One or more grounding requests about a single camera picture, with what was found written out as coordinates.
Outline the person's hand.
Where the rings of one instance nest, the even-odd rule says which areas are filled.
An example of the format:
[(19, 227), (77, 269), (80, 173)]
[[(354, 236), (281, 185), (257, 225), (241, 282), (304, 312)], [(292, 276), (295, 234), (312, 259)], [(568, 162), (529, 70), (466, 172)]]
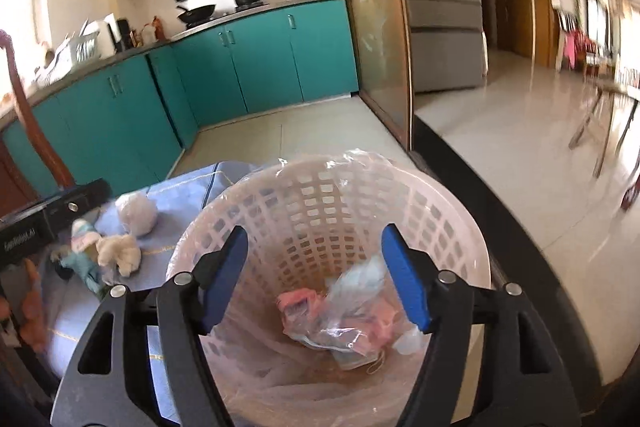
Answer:
[(20, 304), (20, 309), (25, 317), (24, 323), (17, 329), (21, 340), (29, 345), (37, 353), (42, 353), (47, 347), (47, 329), (44, 324), (44, 312), (39, 292), (39, 274), (32, 260), (23, 260), (28, 280), (29, 291), (25, 294)]

